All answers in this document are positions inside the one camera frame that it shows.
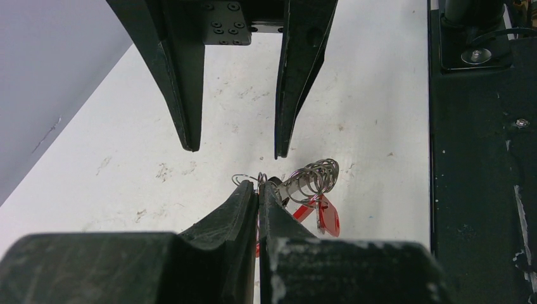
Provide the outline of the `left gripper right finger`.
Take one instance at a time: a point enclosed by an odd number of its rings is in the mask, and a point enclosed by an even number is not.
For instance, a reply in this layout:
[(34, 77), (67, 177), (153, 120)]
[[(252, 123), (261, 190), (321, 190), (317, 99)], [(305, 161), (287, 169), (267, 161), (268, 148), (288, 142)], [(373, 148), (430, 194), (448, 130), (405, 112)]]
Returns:
[(451, 303), (443, 273), (421, 244), (319, 239), (260, 188), (262, 303)]

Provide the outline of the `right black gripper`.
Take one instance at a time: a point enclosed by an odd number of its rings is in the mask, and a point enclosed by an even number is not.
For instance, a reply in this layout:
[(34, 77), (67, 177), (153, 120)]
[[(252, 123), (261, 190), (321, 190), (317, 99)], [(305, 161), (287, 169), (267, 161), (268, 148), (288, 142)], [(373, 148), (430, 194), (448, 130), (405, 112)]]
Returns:
[(282, 31), (274, 157), (287, 157), (298, 114), (324, 63), (337, 1), (108, 1), (165, 98), (182, 147), (201, 140), (205, 46), (249, 46)]

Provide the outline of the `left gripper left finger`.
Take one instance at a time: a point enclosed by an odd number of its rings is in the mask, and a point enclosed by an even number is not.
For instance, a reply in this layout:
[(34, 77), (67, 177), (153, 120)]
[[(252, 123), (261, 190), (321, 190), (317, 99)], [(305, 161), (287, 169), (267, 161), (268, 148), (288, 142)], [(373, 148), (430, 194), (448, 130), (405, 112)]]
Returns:
[(258, 197), (243, 181), (185, 231), (31, 234), (1, 260), (2, 303), (251, 303)]

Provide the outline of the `metal keyring organizer red handle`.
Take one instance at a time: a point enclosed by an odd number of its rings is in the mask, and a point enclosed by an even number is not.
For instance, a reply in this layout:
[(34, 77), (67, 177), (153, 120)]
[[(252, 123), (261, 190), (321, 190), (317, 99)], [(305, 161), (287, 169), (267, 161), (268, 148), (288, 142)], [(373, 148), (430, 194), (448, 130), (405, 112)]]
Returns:
[(232, 181), (237, 187), (242, 182), (254, 181), (253, 193), (258, 195), (259, 204), (285, 209), (288, 203), (306, 208), (321, 205), (321, 197), (335, 187), (339, 176), (339, 163), (324, 158), (296, 169), (287, 179), (270, 179), (259, 172), (257, 176), (234, 174)]

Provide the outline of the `key with red tag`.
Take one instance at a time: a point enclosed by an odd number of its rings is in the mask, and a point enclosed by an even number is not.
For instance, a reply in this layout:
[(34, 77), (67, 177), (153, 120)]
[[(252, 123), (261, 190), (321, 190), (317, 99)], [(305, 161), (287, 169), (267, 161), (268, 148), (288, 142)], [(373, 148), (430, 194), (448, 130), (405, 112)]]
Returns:
[(262, 240), (267, 236), (312, 238), (313, 233), (304, 227), (302, 222), (313, 213), (316, 215), (317, 229), (321, 234), (328, 233), (334, 237), (340, 235), (338, 211), (324, 195), (320, 196), (318, 201), (308, 199), (305, 205), (300, 205), (293, 213), (285, 209), (283, 201), (277, 194), (262, 194), (259, 203), (255, 222), (257, 258), (260, 256)]

